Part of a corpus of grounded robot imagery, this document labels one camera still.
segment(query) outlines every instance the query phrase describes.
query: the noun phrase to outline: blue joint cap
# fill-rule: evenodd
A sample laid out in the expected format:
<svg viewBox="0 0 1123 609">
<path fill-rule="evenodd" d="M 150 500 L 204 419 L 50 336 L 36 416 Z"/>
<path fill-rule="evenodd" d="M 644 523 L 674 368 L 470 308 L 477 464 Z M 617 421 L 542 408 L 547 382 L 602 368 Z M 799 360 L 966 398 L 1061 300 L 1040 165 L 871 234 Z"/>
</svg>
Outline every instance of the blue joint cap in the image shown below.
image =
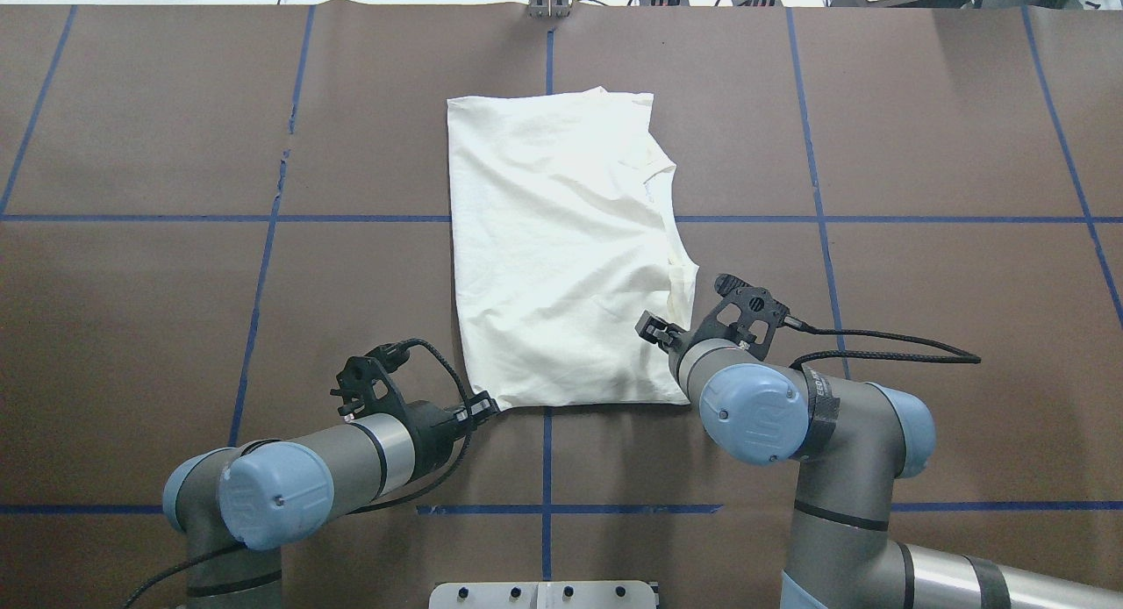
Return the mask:
<svg viewBox="0 0 1123 609">
<path fill-rule="evenodd" d="M 874 385 L 889 400 L 905 435 L 905 465 L 897 478 L 920 475 L 935 451 L 935 421 L 932 420 L 932 412 L 924 401 L 902 390 L 884 388 L 877 383 L 867 385 Z"/>
<path fill-rule="evenodd" d="M 222 470 L 218 505 L 234 538 L 264 551 L 300 540 L 331 512 L 335 484 L 316 452 L 296 443 L 271 443 Z"/>
<path fill-rule="evenodd" d="M 807 399 L 782 373 L 742 363 L 719 371 L 699 400 L 713 442 L 749 464 L 787 460 L 807 436 Z"/>
<path fill-rule="evenodd" d="M 222 447 L 197 455 L 195 457 L 192 457 L 191 460 L 179 465 L 175 471 L 172 471 L 172 476 L 168 476 L 167 483 L 164 484 L 164 498 L 162 503 L 164 508 L 164 517 L 167 517 L 167 522 L 171 524 L 176 531 L 186 533 L 186 530 L 183 529 L 183 526 L 180 525 L 180 517 L 177 517 L 175 511 L 175 502 L 180 499 L 180 489 L 183 488 L 183 482 L 188 480 L 188 475 L 191 474 L 191 471 L 194 470 L 195 466 L 199 466 L 200 462 L 220 451 L 227 451 L 229 448 L 234 447 Z"/>
</svg>

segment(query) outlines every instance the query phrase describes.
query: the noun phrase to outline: wrinkled fabric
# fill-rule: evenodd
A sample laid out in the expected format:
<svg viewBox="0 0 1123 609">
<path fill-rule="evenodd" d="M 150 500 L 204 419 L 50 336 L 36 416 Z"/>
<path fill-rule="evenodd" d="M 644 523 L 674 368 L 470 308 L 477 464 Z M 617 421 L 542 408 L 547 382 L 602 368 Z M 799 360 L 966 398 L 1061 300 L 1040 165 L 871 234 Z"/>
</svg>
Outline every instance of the wrinkled fabric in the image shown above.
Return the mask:
<svg viewBox="0 0 1123 609">
<path fill-rule="evenodd" d="M 697 265 L 651 94 L 448 101 L 456 310 L 468 379 L 502 409 L 683 405 L 645 310 L 690 326 Z"/>
</svg>

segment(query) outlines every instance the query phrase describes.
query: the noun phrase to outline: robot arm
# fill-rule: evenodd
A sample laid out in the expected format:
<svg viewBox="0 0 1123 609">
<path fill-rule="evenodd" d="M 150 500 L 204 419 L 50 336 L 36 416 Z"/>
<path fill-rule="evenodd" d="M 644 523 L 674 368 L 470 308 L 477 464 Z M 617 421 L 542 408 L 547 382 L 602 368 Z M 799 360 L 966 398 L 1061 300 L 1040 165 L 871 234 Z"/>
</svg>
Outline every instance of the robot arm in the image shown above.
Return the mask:
<svg viewBox="0 0 1123 609">
<path fill-rule="evenodd" d="M 401 342 L 349 357 L 331 392 L 343 398 L 343 425 L 213 449 L 172 473 L 164 515 L 186 534 L 189 556 L 248 548 L 189 570 L 189 608 L 281 607 L 282 545 L 439 469 L 454 442 L 499 413 L 486 392 L 462 392 L 464 405 L 449 409 L 407 403 L 390 373 L 408 361 L 412 345 L 426 344 Z"/>
<path fill-rule="evenodd" d="M 648 312 L 636 328 L 667 353 L 719 446 L 750 464 L 800 462 L 782 609 L 1123 609 L 1116 592 L 892 542 L 893 482 L 917 475 L 935 449 L 926 406 L 764 363 L 775 329 L 802 322 L 738 278 L 723 274 L 715 289 L 722 301 L 694 331 Z M 740 317 L 727 325 L 718 315 L 730 306 Z M 758 321 L 760 336 L 749 331 Z"/>
</svg>

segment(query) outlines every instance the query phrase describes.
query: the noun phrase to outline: blue tape line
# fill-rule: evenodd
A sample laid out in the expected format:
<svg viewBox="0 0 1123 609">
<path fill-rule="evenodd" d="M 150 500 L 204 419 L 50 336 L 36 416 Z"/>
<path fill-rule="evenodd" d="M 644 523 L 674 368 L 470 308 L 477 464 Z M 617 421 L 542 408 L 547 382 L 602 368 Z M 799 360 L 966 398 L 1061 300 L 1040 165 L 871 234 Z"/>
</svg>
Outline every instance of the blue tape line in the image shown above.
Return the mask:
<svg viewBox="0 0 1123 609">
<path fill-rule="evenodd" d="M 496 503 L 464 506 L 418 506 L 422 517 L 441 515 L 542 515 L 549 508 L 550 515 L 713 515 L 721 510 L 719 503 L 562 503 L 549 507 L 533 503 Z"/>
<path fill-rule="evenodd" d="M 540 503 L 483 503 L 463 506 L 418 506 L 422 517 L 441 515 L 541 515 Z"/>
<path fill-rule="evenodd" d="M 47 224 L 264 224 L 268 222 L 270 217 L 266 215 L 4 215 L 0 220 Z"/>
<path fill-rule="evenodd" d="M 448 215 L 281 215 L 281 222 L 292 224 L 447 224 Z"/>
<path fill-rule="evenodd" d="M 1083 217 L 865 217 L 829 216 L 830 224 L 1083 224 Z"/>
<path fill-rule="evenodd" d="M 546 408 L 542 415 L 542 580 L 554 575 L 553 553 L 553 505 L 554 505 L 554 408 Z"/>
<path fill-rule="evenodd" d="M 66 39 L 70 37 L 70 30 L 74 25 L 74 16 L 76 13 L 77 7 L 72 6 L 70 13 L 66 16 L 66 25 L 63 26 L 63 34 L 58 36 L 58 45 L 55 46 L 55 54 L 51 57 L 51 66 L 47 66 L 47 74 L 43 79 L 43 87 L 39 88 L 39 97 L 35 99 L 31 119 L 28 120 L 27 129 L 24 131 L 24 139 L 19 143 L 19 149 L 16 152 L 16 161 L 12 162 L 11 172 L 8 173 L 8 184 L 4 185 L 3 197 L 0 197 L 0 215 L 3 215 L 4 210 L 8 209 L 8 200 L 11 199 L 12 189 L 16 188 L 16 178 L 19 176 L 19 167 L 24 164 L 24 154 L 27 153 L 27 146 L 31 143 L 35 124 L 39 121 L 39 110 L 43 110 L 43 102 L 47 98 L 47 90 L 51 89 L 51 81 L 55 78 L 55 70 L 58 69 L 58 61 L 63 56 L 63 48 L 66 46 Z"/>
<path fill-rule="evenodd" d="M 1065 164 L 1068 165 L 1068 174 L 1072 180 L 1072 188 L 1076 189 L 1076 198 L 1080 201 L 1080 210 L 1084 210 L 1084 220 L 1088 225 L 1088 236 L 1096 248 L 1096 258 L 1099 260 L 1099 271 L 1104 274 L 1104 282 L 1107 282 L 1107 291 L 1112 296 L 1112 304 L 1115 304 L 1115 317 L 1123 328 L 1123 303 L 1120 302 L 1119 290 L 1115 289 L 1115 278 L 1107 265 L 1104 256 L 1104 247 L 1099 243 L 1099 234 L 1096 233 L 1096 225 L 1092 218 L 1092 209 L 1084 194 L 1084 185 L 1080 184 L 1080 175 L 1076 172 L 1076 163 L 1072 161 L 1072 153 L 1068 148 L 1068 139 L 1065 137 L 1065 129 L 1060 126 L 1060 117 L 1057 116 L 1057 108 L 1053 106 L 1052 93 L 1049 90 L 1049 82 L 1046 81 L 1046 72 L 1041 66 L 1041 54 L 1038 53 L 1038 42 L 1033 37 L 1033 24 L 1030 20 L 1030 9 L 1022 7 L 1022 21 L 1025 25 L 1025 37 L 1030 42 L 1030 54 L 1033 56 L 1033 69 L 1038 72 L 1038 81 L 1041 82 L 1041 93 L 1044 94 L 1046 106 L 1049 109 L 1049 117 L 1052 119 L 1053 129 L 1057 131 L 1057 142 L 1060 143 L 1060 151 L 1065 154 Z"/>
<path fill-rule="evenodd" d="M 541 515 L 542 506 L 476 505 L 476 506 L 418 506 L 420 516 L 458 515 Z M 554 515 L 713 515 L 721 505 L 560 505 L 553 506 Z M 1123 501 L 931 501 L 894 503 L 894 512 L 1086 512 L 1123 510 Z M 163 515 L 158 505 L 0 505 L 0 515 Z"/>
<path fill-rule="evenodd" d="M 316 18 L 316 6 L 308 7 L 308 18 L 304 21 L 304 40 L 300 46 L 300 64 L 296 66 L 296 80 L 292 85 L 292 113 L 289 116 L 289 134 L 296 130 L 296 110 L 300 106 L 300 90 L 304 82 L 304 66 L 308 64 L 308 47 L 312 37 L 312 21 Z M 273 239 L 276 237 L 277 221 L 281 215 L 281 198 L 284 196 L 284 180 L 289 170 L 289 154 L 281 154 L 277 173 L 277 190 L 273 197 L 273 208 L 270 209 L 270 226 L 265 233 L 265 248 L 262 251 L 262 267 L 257 272 L 257 289 L 254 291 L 254 310 L 249 313 L 249 330 L 246 335 L 246 349 L 241 357 L 241 374 L 238 376 L 238 393 L 234 400 L 234 415 L 230 417 L 230 436 L 227 445 L 238 446 L 238 433 L 241 429 L 241 412 L 246 405 L 246 390 L 249 388 L 249 362 L 253 358 L 254 346 L 257 344 L 257 326 L 262 317 L 262 293 L 265 291 L 265 276 L 270 270 L 270 257 L 273 256 Z"/>
<path fill-rule="evenodd" d="M 238 376 L 238 393 L 234 400 L 234 416 L 230 418 L 230 436 L 227 445 L 238 446 L 238 430 L 241 428 L 241 409 L 246 405 L 246 389 L 249 387 L 249 361 L 257 344 L 257 325 L 262 316 L 262 293 L 265 291 L 265 275 L 270 270 L 270 257 L 273 255 L 273 237 L 276 236 L 277 212 L 281 210 L 281 196 L 284 193 L 284 179 L 289 165 L 289 152 L 281 157 L 277 192 L 273 197 L 273 210 L 270 212 L 270 226 L 265 233 L 265 248 L 262 251 L 262 266 L 257 272 L 257 289 L 254 291 L 254 310 L 249 316 L 249 331 L 246 335 L 246 352 L 241 356 L 241 374 Z"/>
<path fill-rule="evenodd" d="M 546 33 L 546 96 L 554 94 L 554 30 Z M 554 409 L 542 411 L 542 580 L 554 579 Z"/>
<path fill-rule="evenodd" d="M 555 515 L 713 515 L 719 503 L 554 505 Z"/>
<path fill-rule="evenodd" d="M 308 18 L 304 20 L 304 43 L 300 46 L 300 65 L 296 66 L 296 83 L 292 87 L 292 113 L 289 113 L 289 134 L 296 133 L 296 108 L 300 106 L 300 90 L 304 84 L 304 65 L 308 62 L 308 43 L 312 38 L 313 20 L 316 20 L 316 6 L 309 6 Z"/>
<path fill-rule="evenodd" d="M 894 503 L 894 512 L 1123 510 L 1123 501 L 933 501 Z"/>
<path fill-rule="evenodd" d="M 846 216 L 823 217 L 828 224 L 997 224 L 997 225 L 1084 225 L 1084 217 L 924 217 L 924 216 Z M 279 215 L 277 222 L 291 224 L 447 224 L 448 215 Z M 1092 217 L 1097 225 L 1123 224 L 1123 217 Z M 265 224 L 268 215 L 2 215 L 4 222 L 217 222 Z M 679 224 L 816 224 L 819 217 L 789 215 L 686 215 Z"/>
<path fill-rule="evenodd" d="M 729 216 L 729 215 L 685 215 L 675 217 L 679 224 L 814 224 L 819 217 L 800 217 L 784 215 Z"/>
<path fill-rule="evenodd" d="M 0 505 L 0 515 L 163 515 L 162 506 L 129 505 Z"/>
<path fill-rule="evenodd" d="M 554 96 L 554 29 L 546 33 L 546 96 Z"/>
<path fill-rule="evenodd" d="M 827 291 L 831 298 L 831 315 L 834 316 L 834 329 L 842 330 L 842 312 L 839 309 L 838 288 L 834 284 L 834 262 L 831 261 L 830 239 L 827 236 L 827 213 L 823 210 L 823 196 L 819 189 L 819 165 L 815 162 L 815 147 L 811 142 L 811 120 L 807 117 L 807 94 L 803 87 L 803 69 L 800 66 L 800 44 L 795 36 L 795 16 L 791 8 L 785 8 L 787 15 L 787 38 L 792 48 L 792 66 L 795 72 L 795 90 L 800 98 L 800 118 L 803 121 L 803 145 L 807 149 L 807 170 L 811 172 L 811 188 L 815 200 L 815 218 L 819 222 L 819 245 L 823 251 L 823 266 L 827 270 Z M 841 335 L 834 337 L 839 351 L 846 349 L 846 339 Z M 850 379 L 850 362 L 842 360 L 842 372 Z"/>
</svg>

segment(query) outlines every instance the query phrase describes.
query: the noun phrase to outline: metal mounting plate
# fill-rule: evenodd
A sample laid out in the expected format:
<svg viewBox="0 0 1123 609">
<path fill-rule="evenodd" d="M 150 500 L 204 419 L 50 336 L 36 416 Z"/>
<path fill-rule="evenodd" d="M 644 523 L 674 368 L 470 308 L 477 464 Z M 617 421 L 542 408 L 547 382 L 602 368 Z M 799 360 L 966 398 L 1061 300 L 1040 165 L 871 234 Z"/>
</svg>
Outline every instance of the metal mounting plate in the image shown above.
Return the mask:
<svg viewBox="0 0 1123 609">
<path fill-rule="evenodd" d="M 642 581 L 442 583 L 429 609 L 658 609 L 658 591 Z"/>
</svg>

